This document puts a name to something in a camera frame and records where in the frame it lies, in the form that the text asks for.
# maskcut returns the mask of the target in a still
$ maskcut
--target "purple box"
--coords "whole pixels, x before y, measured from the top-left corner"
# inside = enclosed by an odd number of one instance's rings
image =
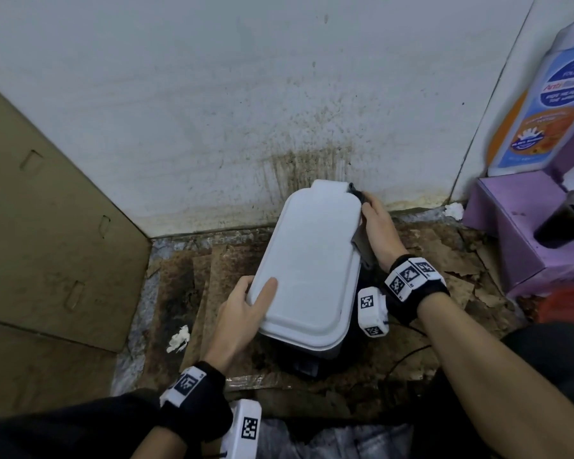
[[[473,187],[463,224],[499,239],[506,296],[574,286],[574,241],[552,250],[534,239],[565,197],[543,171],[481,178]]]

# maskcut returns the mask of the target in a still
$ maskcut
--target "person's left hand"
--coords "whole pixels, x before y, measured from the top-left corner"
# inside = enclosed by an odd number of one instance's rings
[[[215,332],[202,358],[224,375],[234,356],[251,342],[259,330],[276,294],[278,282],[273,277],[261,289],[255,303],[249,306],[245,302],[245,294],[252,281],[252,275],[241,277],[228,300],[219,308]]]

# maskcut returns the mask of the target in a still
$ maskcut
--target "floor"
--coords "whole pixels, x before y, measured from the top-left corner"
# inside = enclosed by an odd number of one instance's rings
[[[491,333],[502,337],[526,323],[476,254],[482,235],[445,217],[442,208],[395,221],[406,248],[432,262],[453,298]],[[199,358],[218,306],[241,275],[255,273],[271,233],[272,228],[242,229],[153,241],[128,345],[118,358],[114,395],[135,387],[163,390]],[[184,352],[167,353],[171,336],[185,324],[189,345]],[[428,344],[426,337],[397,324],[382,339],[367,339],[355,329],[345,339],[343,348],[349,349],[341,363],[320,380],[306,380],[277,363],[284,355],[258,336],[232,366],[226,391],[232,398],[257,399],[270,417],[377,422],[418,396],[432,378],[438,361],[431,349],[400,362]]]

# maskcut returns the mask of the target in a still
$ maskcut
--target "person's right hand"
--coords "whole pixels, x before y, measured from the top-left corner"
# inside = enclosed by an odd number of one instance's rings
[[[365,202],[362,206],[362,213],[367,221],[365,230],[368,240],[379,265],[385,272],[389,272],[395,260],[402,254],[408,254],[408,251],[381,201],[372,193],[364,192],[364,194],[372,203]]]

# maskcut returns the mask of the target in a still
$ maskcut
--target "forearm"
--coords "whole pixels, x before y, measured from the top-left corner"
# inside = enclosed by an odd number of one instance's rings
[[[435,293],[418,308],[453,390],[481,438],[506,458],[574,457],[574,405],[536,370]]]
[[[179,435],[156,426],[138,445],[131,459],[182,459],[186,452],[187,445]]]

